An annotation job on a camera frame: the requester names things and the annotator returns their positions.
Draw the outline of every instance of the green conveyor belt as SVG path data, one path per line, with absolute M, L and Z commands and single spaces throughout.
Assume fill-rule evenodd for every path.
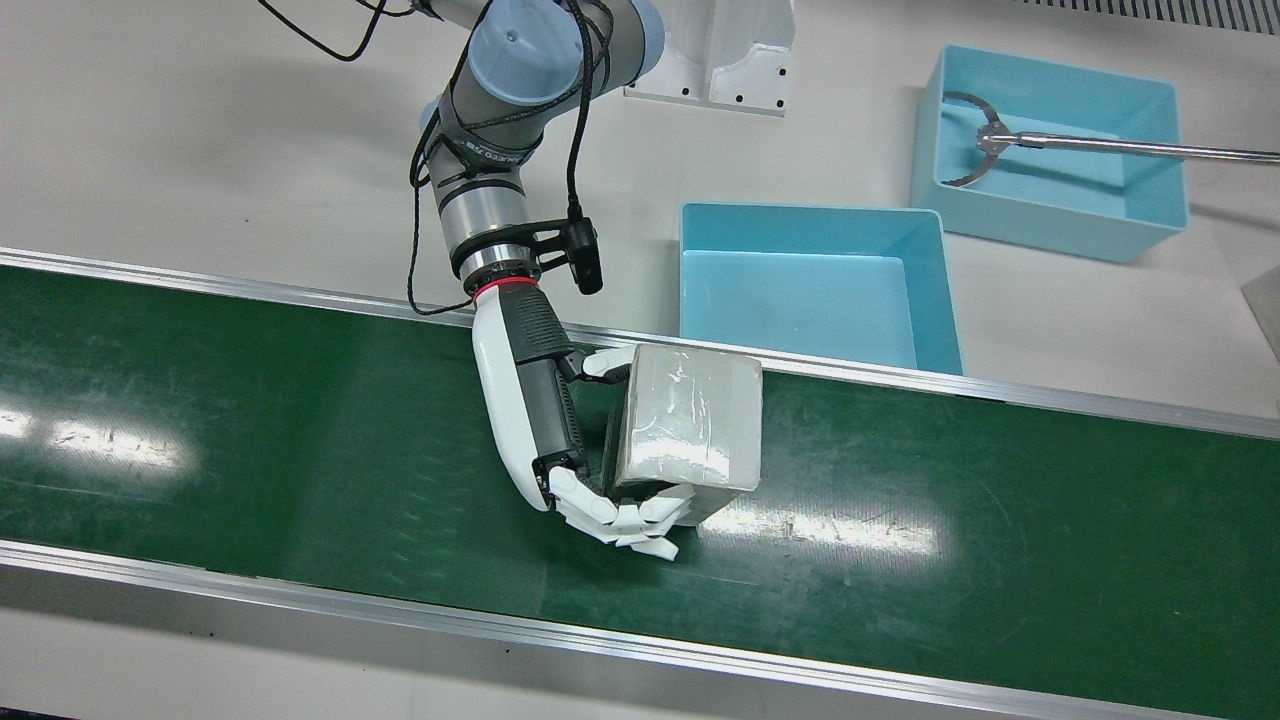
M 579 389 L 586 429 L 616 392 Z M 525 505 L 465 329 L 0 268 L 0 537 L 1280 715 L 1280 443 L 795 375 L 764 392 L 759 492 L 675 532 L 667 564 Z

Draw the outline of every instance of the metal rod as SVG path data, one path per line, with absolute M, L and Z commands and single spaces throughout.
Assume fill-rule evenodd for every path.
M 1138 155 L 1174 155 L 1178 158 L 1207 158 L 1211 160 L 1238 160 L 1242 163 L 1280 163 L 1280 152 L 1261 150 L 1231 150 L 1229 147 L 1202 147 L 1198 145 L 1170 145 L 1139 142 L 1135 140 L 1107 140 L 1101 137 L 1075 137 L 1042 132 L 989 135 L 984 140 L 1012 143 L 1021 147 L 1050 147 L 1057 150 L 1089 150 L 1097 152 L 1133 152 Z

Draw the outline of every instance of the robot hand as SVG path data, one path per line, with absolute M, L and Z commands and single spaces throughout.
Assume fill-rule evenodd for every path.
M 644 501 L 614 502 L 590 486 L 568 393 L 572 380 L 627 379 L 634 346 L 584 356 L 529 278 L 504 278 L 476 292 L 471 337 L 498 454 L 536 510 L 618 547 L 673 560 L 667 530 L 685 516 L 692 488 L 676 486 Z

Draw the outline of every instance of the plastic wrap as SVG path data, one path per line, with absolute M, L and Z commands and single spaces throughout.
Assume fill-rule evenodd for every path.
M 694 486 L 682 525 L 700 523 L 760 483 L 759 361 L 641 345 L 620 429 L 614 488 L 662 480 Z

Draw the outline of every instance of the blue plastic bin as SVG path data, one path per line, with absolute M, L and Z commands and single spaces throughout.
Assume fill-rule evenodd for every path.
M 961 374 L 931 210 L 690 202 L 680 334 Z
M 911 205 L 948 232 L 1128 263 L 1187 229 L 1187 182 L 1176 158 L 1010 147 L 966 187 L 942 181 L 975 170 L 982 111 L 943 91 L 995 105 L 1014 132 L 1179 142 L 1166 82 L 948 45 L 920 99 Z

